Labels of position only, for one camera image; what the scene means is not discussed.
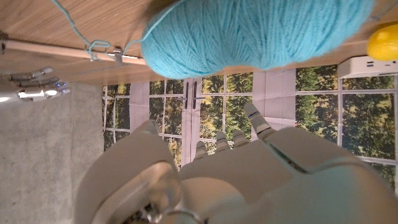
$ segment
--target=white plastic casing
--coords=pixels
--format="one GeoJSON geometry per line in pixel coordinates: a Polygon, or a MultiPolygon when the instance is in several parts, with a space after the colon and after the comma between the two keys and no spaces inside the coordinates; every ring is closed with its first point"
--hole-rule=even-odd
{"type": "Polygon", "coordinates": [[[339,64],[339,78],[398,75],[398,60],[379,61],[369,56],[353,57],[339,64]]]}

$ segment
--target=white robotic hand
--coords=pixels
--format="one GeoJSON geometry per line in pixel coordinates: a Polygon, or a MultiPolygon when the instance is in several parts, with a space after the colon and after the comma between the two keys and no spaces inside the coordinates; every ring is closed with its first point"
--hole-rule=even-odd
{"type": "Polygon", "coordinates": [[[398,200],[352,153],[304,130],[273,130],[244,107],[259,139],[216,135],[208,155],[177,172],[147,121],[106,151],[84,177],[75,223],[397,223],[398,200]]]}

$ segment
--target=ball of yarn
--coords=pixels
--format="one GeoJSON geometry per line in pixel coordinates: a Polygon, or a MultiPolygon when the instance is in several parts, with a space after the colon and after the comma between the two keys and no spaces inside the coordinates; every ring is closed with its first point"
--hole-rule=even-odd
{"type": "Polygon", "coordinates": [[[269,69],[334,49],[372,8],[373,0],[182,0],[152,18],[141,49],[168,78],[233,65],[269,69]]]}

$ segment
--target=wooden tabletop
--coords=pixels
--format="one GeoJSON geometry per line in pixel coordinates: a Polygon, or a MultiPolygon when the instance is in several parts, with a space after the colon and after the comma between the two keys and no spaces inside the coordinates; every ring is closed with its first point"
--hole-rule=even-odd
{"type": "MultiPolygon", "coordinates": [[[[130,40],[140,39],[147,22],[175,0],[59,0],[75,21],[76,27],[88,39],[106,40],[122,49],[130,40]]],[[[389,0],[376,0],[373,14],[378,13],[389,0]]],[[[380,26],[398,21],[395,6],[380,21],[368,22],[361,30],[334,51],[303,63],[293,63],[283,68],[308,67],[341,63],[347,58],[366,55],[369,36],[380,26]]],[[[0,30],[13,40],[46,45],[84,49],[85,43],[71,29],[69,22],[51,0],[2,0],[0,2],[0,30]]],[[[133,44],[126,55],[141,57],[139,44],[133,44]]],[[[159,80],[145,65],[123,65],[114,62],[90,62],[88,59],[52,54],[38,54],[7,50],[0,55],[0,72],[26,72],[40,67],[53,66],[65,80],[109,85],[126,82],[159,80]]],[[[251,67],[228,67],[220,73],[251,72],[251,67]]]]}

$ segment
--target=yellow ball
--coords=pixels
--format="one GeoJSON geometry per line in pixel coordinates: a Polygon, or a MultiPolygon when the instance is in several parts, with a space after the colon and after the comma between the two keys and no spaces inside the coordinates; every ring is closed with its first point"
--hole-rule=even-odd
{"type": "Polygon", "coordinates": [[[398,59],[398,24],[379,29],[368,42],[368,55],[376,60],[398,59]]]}

